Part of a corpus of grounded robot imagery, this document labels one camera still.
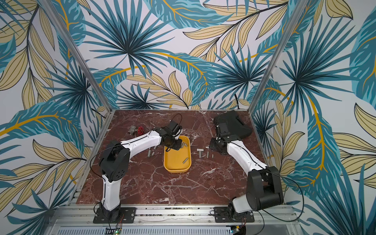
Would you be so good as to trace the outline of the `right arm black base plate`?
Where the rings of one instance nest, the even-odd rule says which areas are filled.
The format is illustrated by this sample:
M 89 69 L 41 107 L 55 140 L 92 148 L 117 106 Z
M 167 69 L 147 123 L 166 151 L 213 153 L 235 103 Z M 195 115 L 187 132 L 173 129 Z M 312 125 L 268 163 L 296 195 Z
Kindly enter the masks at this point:
M 216 223 L 251 223 L 255 221 L 250 211 L 236 212 L 230 205 L 214 207 L 213 210 Z

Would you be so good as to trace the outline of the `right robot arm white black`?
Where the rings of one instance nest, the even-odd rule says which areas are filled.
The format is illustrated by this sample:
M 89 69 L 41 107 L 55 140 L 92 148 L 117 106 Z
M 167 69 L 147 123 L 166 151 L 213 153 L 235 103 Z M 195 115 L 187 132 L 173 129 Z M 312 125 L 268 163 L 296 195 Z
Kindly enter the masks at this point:
M 284 203 L 281 176 L 274 166 L 261 162 L 226 123 L 215 126 L 216 137 L 211 139 L 209 149 L 233 157 L 247 175 L 246 193 L 232 199 L 229 215 L 259 211 Z

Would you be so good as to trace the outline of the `yellow plastic storage tray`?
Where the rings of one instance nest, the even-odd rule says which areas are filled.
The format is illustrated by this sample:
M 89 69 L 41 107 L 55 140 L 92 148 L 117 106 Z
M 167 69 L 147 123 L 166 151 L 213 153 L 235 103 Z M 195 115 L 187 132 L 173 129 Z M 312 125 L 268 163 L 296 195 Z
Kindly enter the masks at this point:
M 184 173 L 187 172 L 192 165 L 191 143 L 187 136 L 180 136 L 179 139 L 188 146 L 180 148 L 179 150 L 169 150 L 164 148 L 164 168 L 170 173 Z

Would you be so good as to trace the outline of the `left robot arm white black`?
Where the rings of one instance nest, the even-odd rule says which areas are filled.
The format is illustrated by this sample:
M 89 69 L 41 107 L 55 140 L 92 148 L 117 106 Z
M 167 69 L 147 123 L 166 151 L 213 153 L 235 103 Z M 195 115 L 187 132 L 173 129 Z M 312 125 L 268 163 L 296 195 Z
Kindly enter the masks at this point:
M 134 139 L 111 142 L 99 161 L 104 183 L 101 201 L 103 210 L 113 212 L 120 207 L 120 184 L 128 171 L 132 157 L 156 146 L 179 150 L 182 144 L 182 140 L 179 139 L 181 133 L 182 126 L 172 120 L 167 126 L 153 128 Z

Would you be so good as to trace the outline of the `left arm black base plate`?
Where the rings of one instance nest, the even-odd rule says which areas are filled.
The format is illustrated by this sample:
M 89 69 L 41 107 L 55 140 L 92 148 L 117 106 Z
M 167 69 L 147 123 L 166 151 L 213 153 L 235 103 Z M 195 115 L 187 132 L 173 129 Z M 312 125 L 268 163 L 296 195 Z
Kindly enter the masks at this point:
M 133 224 L 136 215 L 134 207 L 116 207 L 112 211 L 98 208 L 93 220 L 94 224 Z

